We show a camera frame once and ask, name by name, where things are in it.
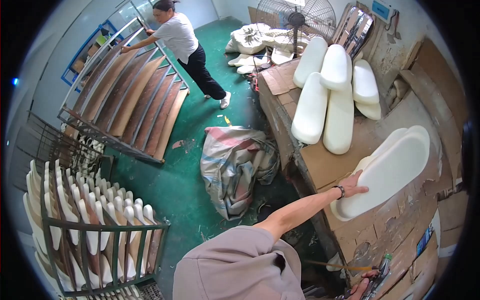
fan guard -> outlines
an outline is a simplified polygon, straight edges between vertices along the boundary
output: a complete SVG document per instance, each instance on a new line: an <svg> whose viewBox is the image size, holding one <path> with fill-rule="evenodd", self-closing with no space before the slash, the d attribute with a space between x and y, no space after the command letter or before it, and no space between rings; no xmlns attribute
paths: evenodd
<svg viewBox="0 0 480 300"><path fill-rule="evenodd" d="M255 20L272 29L289 30L280 37L285 45L282 50L293 44L295 54L297 46L306 46L306 36L307 41L321 36L330 44L336 29L335 13L327 0L261 0Z"/></svg>

wrist bracelet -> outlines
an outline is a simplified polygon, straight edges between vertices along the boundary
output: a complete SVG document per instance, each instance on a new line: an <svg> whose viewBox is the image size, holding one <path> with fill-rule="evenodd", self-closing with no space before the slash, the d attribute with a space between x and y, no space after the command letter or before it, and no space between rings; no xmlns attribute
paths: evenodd
<svg viewBox="0 0 480 300"><path fill-rule="evenodd" d="M343 186L336 185L334 186L334 188L339 188L342 191L342 195L340 196L340 198L337 198L337 200L345 197L345 189L343 188Z"/></svg>

woman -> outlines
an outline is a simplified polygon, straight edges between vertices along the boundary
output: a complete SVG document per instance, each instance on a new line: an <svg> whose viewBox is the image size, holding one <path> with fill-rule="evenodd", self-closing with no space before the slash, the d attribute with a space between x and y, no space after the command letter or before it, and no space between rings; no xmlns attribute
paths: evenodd
<svg viewBox="0 0 480 300"><path fill-rule="evenodd" d="M162 25L158 30L147 29L150 34L133 46L122 46L121 52L127 53L133 49L139 49L162 39L177 58L179 64L187 71L188 75L197 83L205 94L205 98L220 100L220 108L226 108L230 103L230 92L226 92L212 78L205 68L205 51L198 43L193 33L193 27L189 19L183 13L175 12L176 0L160 0L153 5L153 16Z"/></svg>

person's arm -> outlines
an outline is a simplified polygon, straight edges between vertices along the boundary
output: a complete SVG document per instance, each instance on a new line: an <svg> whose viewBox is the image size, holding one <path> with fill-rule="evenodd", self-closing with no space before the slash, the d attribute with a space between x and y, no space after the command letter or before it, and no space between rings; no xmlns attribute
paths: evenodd
<svg viewBox="0 0 480 300"><path fill-rule="evenodd" d="M156 41L158 41L159 38L157 37L154 37L153 35L147 37L146 39L140 41L139 43L136 43L135 45L133 46L122 46L121 47L121 52L122 53L127 53L128 51L130 50L134 50L134 49L140 49L140 48L143 48L145 46L148 46L152 43L155 43Z"/></svg>
<svg viewBox="0 0 480 300"><path fill-rule="evenodd" d="M357 186L361 173L362 170L350 175L339 183L345 190L345 197L368 192L367 187ZM342 191L339 188L331 188L326 192L298 199L274 211L267 219L253 225L253 227L267 230L272 234L274 240L277 241L285 232L307 221L333 200L341 196Z"/></svg>

black pants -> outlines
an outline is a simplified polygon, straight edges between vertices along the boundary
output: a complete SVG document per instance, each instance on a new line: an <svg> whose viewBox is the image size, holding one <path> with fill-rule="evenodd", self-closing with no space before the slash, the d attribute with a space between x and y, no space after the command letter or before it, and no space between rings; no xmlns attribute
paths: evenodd
<svg viewBox="0 0 480 300"><path fill-rule="evenodd" d="M198 44L197 50L188 57L188 64L184 64L180 60L178 60L178 62L185 71L187 71L193 81L195 81L204 95L210 95L215 100L225 98L227 93L225 93L218 82L212 78L205 67L205 51L200 44Z"/></svg>

